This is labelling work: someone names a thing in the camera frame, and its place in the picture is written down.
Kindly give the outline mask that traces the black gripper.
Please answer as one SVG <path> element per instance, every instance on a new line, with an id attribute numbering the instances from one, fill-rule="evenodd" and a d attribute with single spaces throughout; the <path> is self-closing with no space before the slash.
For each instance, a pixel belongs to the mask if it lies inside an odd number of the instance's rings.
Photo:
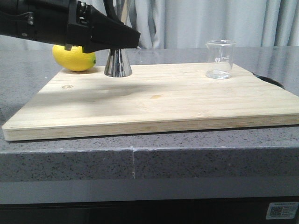
<path id="1" fill-rule="evenodd" d="M 2 0 L 0 34 L 91 51 L 90 9 L 79 0 Z"/>

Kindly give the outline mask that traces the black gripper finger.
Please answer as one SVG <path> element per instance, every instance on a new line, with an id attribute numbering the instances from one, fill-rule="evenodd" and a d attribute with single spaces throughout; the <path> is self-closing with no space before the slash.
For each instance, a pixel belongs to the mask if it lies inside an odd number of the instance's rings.
<path id="1" fill-rule="evenodd" d="M 83 46 L 84 53 L 92 53 L 103 49 L 136 48 L 141 34 L 127 25 L 109 19 L 94 7 L 91 7 L 88 18 L 91 34 L 89 41 Z"/>
<path id="2" fill-rule="evenodd" d="M 121 21 L 122 3 L 120 0 L 103 0 L 107 17 L 123 25 Z"/>

